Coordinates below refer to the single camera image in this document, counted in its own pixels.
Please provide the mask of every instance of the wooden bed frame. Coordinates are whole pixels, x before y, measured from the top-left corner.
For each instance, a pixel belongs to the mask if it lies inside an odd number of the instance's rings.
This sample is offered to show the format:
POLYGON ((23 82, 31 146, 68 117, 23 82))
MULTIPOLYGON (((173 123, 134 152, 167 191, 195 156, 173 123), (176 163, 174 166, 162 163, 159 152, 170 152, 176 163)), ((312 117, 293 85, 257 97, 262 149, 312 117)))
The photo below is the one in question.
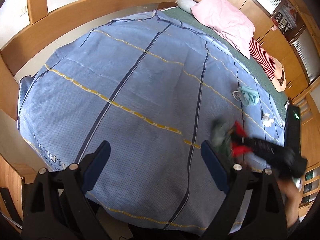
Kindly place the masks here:
POLYGON ((65 33, 122 9, 173 1, 176 0, 80 0, 48 13, 47 0, 27 0, 30 24, 1 50, 0 109, 17 121, 19 85, 13 76, 34 55, 65 33))

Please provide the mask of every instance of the electrical outlet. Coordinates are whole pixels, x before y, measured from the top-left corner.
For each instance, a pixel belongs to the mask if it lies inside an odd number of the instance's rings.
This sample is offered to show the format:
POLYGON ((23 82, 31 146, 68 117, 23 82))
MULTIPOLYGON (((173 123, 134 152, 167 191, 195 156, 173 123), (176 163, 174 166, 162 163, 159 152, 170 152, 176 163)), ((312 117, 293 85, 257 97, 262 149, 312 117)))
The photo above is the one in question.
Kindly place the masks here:
POLYGON ((20 16, 24 15, 27 12, 27 6, 25 5, 21 10, 20 10, 20 16))

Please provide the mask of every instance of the navy stripe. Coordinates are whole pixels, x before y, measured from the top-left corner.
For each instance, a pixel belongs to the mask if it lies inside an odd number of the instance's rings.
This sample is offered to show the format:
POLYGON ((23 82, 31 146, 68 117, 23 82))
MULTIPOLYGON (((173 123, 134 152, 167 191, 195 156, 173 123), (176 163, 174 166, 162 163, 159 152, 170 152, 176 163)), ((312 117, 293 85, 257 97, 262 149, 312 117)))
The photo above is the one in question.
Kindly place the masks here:
POLYGON ((157 11, 155 12, 155 14, 154 14, 152 17, 149 17, 149 18, 144 18, 144 19, 123 19, 123 18, 121 18, 121 19, 111 20, 111 21, 109 21, 107 24, 108 24, 108 26, 110 26, 110 25, 112 25, 112 24, 113 24, 113 23, 115 23, 115 22, 125 22, 125 21, 144 21, 144 20, 152 19, 152 18, 153 18, 153 17, 155 17, 155 16, 158 16, 157 11))
MULTIPOLYGON (((255 82, 256 84, 256 88, 257 88, 257 92, 258 92, 258 96, 260 98, 259 102, 260 102, 260 107, 261 107, 261 122, 262 122, 262 117, 263 117, 263 108, 262 108, 262 103, 261 103, 261 97, 260 97, 260 94, 259 94, 259 90, 258 90, 258 85, 257 83, 255 82)), ((265 140, 267 140, 267 135, 266 135, 266 128, 263 129, 264 130, 264 138, 265 140)))
MULTIPOLYGON (((152 47, 152 45, 155 43, 155 41, 157 40, 157 38, 159 37, 159 35, 161 33, 164 33, 171 24, 169 24, 162 32, 158 32, 156 34, 156 36, 152 39, 152 41, 150 42, 150 44, 147 46, 147 48, 145 49, 145 51, 141 54, 141 56, 138 58, 138 60, 136 61, 136 63, 133 65, 132 68, 130 68, 130 70, 127 72, 127 74, 122 78, 121 82, 118 84, 118 86, 116 87, 116 89, 113 91, 111 97, 110 97, 110 101, 113 101, 116 99, 116 96, 118 95, 118 93, 120 92, 120 90, 122 89, 122 87, 124 86, 124 84, 127 82, 127 80, 129 79, 129 77, 132 75, 133 71, 138 67, 139 63, 141 62, 141 60, 145 57, 145 55, 147 54, 147 51, 149 51, 149 49, 152 47)), ((107 111, 109 110, 111 104, 108 102, 106 103, 106 105, 104 106, 104 108, 102 109, 102 111, 100 112, 100 114, 98 115, 96 121, 94 122, 93 126, 91 127, 87 137, 85 138, 79 153, 75 159, 75 163, 79 163, 82 156, 84 155, 85 150, 87 149, 92 136, 94 135, 95 131, 97 130, 97 128, 99 127, 99 124, 102 120, 102 118, 105 116, 105 114, 107 113, 107 111)))
POLYGON ((277 131, 277 125, 276 125, 276 116, 275 116, 275 113, 273 112, 273 108, 272 108, 272 104, 271 104, 271 100, 270 100, 270 94, 269 94, 269 102, 270 102, 270 106, 271 106, 271 111, 272 111, 272 114, 273 114, 273 118, 275 119, 275 129, 276 129, 276 133, 278 135, 278 140, 280 140, 280 136, 278 134, 278 131, 277 131))
POLYGON ((242 101, 240 100, 240 104, 241 104, 241 116, 242 116, 242 125, 243 125, 243 130, 244 130, 244 118, 243 118, 243 105, 242 105, 242 101))
MULTIPOLYGON (((203 78, 204 78, 204 72, 206 69, 206 65, 207 65, 207 60, 208 60, 208 56, 209 56, 209 51, 207 52, 207 56, 205 57, 204 63, 203 63, 203 69, 202 69, 202 74, 201 74, 201 83, 199 85, 199 92, 198 92, 198 101, 197 101, 197 106, 196 106, 196 117, 195 117, 195 125, 193 128, 193 136, 192 136, 192 143, 196 143, 196 136, 197 136, 197 129, 198 129, 198 121, 199 121, 199 111, 200 111, 200 104, 201 104, 201 94, 202 94, 202 82, 203 82, 203 78)), ((174 212, 174 214, 172 215, 172 217, 170 218, 170 220, 168 221, 168 223, 172 223, 177 216, 180 214, 180 212, 182 211, 182 209, 184 208, 185 204, 187 203, 188 199, 189 199, 189 195, 190 195, 190 167, 191 167, 191 160, 192 160, 192 156, 193 156, 193 151, 194 151, 194 146, 190 146, 189 149, 189 156, 188 156, 188 187, 187 187, 187 191, 181 201, 181 203, 179 204, 177 210, 174 212)), ((163 229, 167 229, 170 225, 166 224, 163 229)))

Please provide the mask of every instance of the cable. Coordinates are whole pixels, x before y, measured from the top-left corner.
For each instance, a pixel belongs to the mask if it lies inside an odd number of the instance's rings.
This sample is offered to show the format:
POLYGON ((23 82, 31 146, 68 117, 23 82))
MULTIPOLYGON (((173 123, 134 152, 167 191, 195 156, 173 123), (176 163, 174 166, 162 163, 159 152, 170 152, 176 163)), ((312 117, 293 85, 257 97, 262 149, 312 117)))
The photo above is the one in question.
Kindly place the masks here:
POLYGON ((11 218, 7 217, 5 214, 2 213, 2 211, 0 211, 1 214, 3 215, 3 217, 5 219, 7 219, 8 221, 10 221, 11 223, 15 224, 18 228, 22 229, 22 226, 20 226, 18 223, 14 222, 11 218))

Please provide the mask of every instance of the bolt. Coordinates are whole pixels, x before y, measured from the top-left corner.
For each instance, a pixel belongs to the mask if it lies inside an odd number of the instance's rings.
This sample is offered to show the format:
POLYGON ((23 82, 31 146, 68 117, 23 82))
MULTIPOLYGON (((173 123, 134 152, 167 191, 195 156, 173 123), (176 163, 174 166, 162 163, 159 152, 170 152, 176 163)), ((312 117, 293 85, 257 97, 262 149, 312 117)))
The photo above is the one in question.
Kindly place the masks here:
POLYGON ((76 164, 76 163, 70 164, 69 169, 72 170, 72 171, 78 169, 78 164, 76 164))
POLYGON ((264 172, 265 172, 267 175, 271 175, 271 174, 272 174, 272 170, 271 170, 271 169, 265 169, 264 172))
POLYGON ((39 169, 39 173, 40 173, 41 175, 45 174, 46 171, 47 171, 46 168, 41 168, 41 169, 39 169))
POLYGON ((240 164, 238 164, 238 163, 234 164, 234 165, 233 165, 233 168, 234 168, 236 171, 242 170, 242 166, 241 166, 240 164))

